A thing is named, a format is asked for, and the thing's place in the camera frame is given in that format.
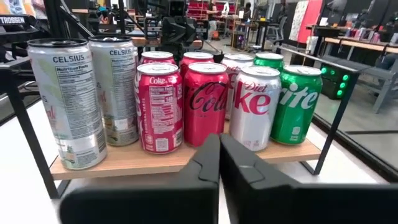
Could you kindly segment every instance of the coke zero can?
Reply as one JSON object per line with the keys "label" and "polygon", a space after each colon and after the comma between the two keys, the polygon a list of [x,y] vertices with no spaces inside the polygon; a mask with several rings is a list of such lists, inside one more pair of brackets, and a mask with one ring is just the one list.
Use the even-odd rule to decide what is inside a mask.
{"label": "coke zero can", "polygon": [[218,63],[189,65],[184,79],[184,139],[192,146],[203,144],[209,134],[224,131],[228,75]]}
{"label": "coke zero can", "polygon": [[134,82],[142,148],[155,154],[182,143],[182,79],[170,63],[138,66]]}
{"label": "coke zero can", "polygon": [[253,57],[245,54],[226,54],[221,62],[226,66],[226,73],[229,76],[228,99],[226,101],[225,118],[231,117],[232,101],[234,96],[235,79],[243,67],[253,64]]}
{"label": "coke zero can", "polygon": [[279,71],[269,67],[242,68],[236,77],[229,132],[251,151],[267,147],[277,108]]}
{"label": "coke zero can", "polygon": [[172,63],[173,65],[175,65],[173,54],[171,54],[170,52],[160,51],[143,52],[141,54],[140,65],[146,63]]}
{"label": "coke zero can", "polygon": [[184,79],[188,66],[196,62],[214,62],[213,55],[204,52],[186,52],[180,62],[181,77]]}

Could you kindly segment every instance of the red can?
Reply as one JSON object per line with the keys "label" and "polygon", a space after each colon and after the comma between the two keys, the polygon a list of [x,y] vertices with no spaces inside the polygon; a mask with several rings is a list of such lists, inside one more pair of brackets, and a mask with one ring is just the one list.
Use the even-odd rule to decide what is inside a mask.
{"label": "red can", "polygon": [[170,52],[158,51],[143,52],[141,54],[140,65],[146,63],[172,63],[173,65],[175,65],[173,54],[171,54]]}
{"label": "red can", "polygon": [[224,65],[198,62],[184,78],[184,139],[200,146],[209,134],[224,131],[228,75]]}
{"label": "red can", "polygon": [[182,143],[182,78],[170,63],[148,63],[137,68],[134,82],[142,148],[165,154]]}
{"label": "red can", "polygon": [[204,52],[187,52],[184,53],[180,62],[181,77],[184,79],[188,72],[188,66],[196,62],[214,62],[213,55]]}

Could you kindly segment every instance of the barcode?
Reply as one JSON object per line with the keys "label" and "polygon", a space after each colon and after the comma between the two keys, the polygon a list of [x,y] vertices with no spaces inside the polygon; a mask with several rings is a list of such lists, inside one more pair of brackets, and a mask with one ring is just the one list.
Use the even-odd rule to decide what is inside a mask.
{"label": "barcode", "polygon": [[98,143],[99,153],[101,153],[105,148],[105,134],[103,129],[97,135],[97,143]]}
{"label": "barcode", "polygon": [[181,142],[182,142],[182,131],[181,129],[179,129],[177,133],[175,133],[174,147],[181,145]]}
{"label": "barcode", "polygon": [[166,138],[156,139],[156,151],[157,152],[164,152],[169,150],[169,140]]}

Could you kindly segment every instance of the shelf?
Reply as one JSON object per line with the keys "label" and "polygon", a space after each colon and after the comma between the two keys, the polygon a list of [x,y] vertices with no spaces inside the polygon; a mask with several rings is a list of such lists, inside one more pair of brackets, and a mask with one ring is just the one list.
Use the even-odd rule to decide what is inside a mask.
{"label": "shelf", "polygon": [[[228,132],[228,128],[229,124],[226,122],[225,132]],[[195,149],[183,144],[170,154],[153,155],[144,152],[138,141],[124,147],[108,146],[108,156],[104,161],[85,170],[65,169],[60,158],[57,157],[50,166],[50,171],[54,180],[178,172],[195,152]],[[257,155],[269,163],[276,164],[318,159],[320,150],[308,140],[299,146],[286,146],[270,142],[269,147],[258,152]]]}

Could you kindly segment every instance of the sprite logo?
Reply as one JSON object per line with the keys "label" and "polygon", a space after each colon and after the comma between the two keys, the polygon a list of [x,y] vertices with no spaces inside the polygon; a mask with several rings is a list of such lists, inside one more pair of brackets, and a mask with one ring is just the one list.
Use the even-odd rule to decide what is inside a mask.
{"label": "sprite logo", "polygon": [[281,91],[281,98],[279,103],[282,105],[288,104],[288,107],[290,108],[295,108],[297,105],[300,104],[301,108],[305,110],[310,109],[317,101],[318,93],[315,92],[308,94],[308,87],[305,87],[301,91],[298,91],[298,89],[299,86],[296,83],[290,84],[289,89],[283,88]]}

